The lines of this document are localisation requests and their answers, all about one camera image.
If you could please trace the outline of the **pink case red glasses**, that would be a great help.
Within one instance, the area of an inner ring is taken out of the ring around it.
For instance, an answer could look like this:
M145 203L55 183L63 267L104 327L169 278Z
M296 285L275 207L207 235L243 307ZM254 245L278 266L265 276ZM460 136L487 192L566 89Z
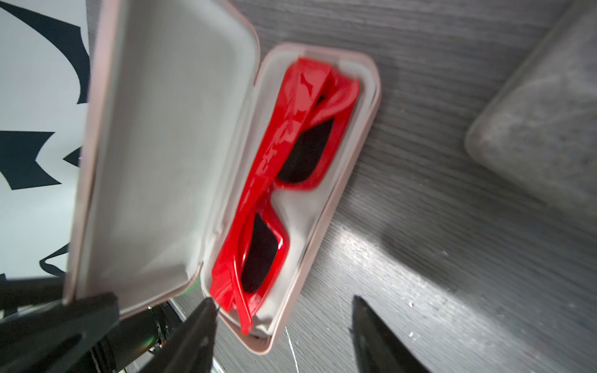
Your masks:
M331 168L313 191L280 189L273 207L290 253L243 334L253 354L284 331L373 124L382 85L366 54L284 43L266 55L227 1L105 1L63 300L113 293L126 319L199 284L202 295L233 222L285 71L327 62L361 91Z

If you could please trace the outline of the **teal case black sunglasses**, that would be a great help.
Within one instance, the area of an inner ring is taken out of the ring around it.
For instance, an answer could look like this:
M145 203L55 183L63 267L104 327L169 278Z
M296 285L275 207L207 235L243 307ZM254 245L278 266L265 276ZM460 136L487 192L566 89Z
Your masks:
M574 1L466 134L478 163L596 223L596 3Z

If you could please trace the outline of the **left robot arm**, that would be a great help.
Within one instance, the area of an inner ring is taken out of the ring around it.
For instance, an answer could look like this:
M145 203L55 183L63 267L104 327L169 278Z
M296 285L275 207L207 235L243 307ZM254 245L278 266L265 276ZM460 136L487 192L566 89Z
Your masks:
M3 372L118 372L181 325L163 303L122 320L115 295L68 305L61 278L1 279Z

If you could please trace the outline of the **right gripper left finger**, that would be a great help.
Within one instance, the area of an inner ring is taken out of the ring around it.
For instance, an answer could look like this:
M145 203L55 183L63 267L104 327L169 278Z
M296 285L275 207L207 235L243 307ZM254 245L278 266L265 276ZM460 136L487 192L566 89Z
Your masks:
M210 372L217 316L213 299L204 299L141 372Z

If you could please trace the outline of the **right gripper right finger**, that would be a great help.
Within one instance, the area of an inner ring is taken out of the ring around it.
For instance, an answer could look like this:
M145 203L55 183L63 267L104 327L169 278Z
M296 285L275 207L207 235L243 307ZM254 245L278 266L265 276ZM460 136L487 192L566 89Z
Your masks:
M351 335L359 372L429 372L358 295L352 300Z

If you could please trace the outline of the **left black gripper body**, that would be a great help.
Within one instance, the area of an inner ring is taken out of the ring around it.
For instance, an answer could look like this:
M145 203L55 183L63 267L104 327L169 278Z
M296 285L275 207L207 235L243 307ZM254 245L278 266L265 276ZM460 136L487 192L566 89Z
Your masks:
M68 304L62 278L1 280L2 372L66 372L119 320L118 298L104 293Z

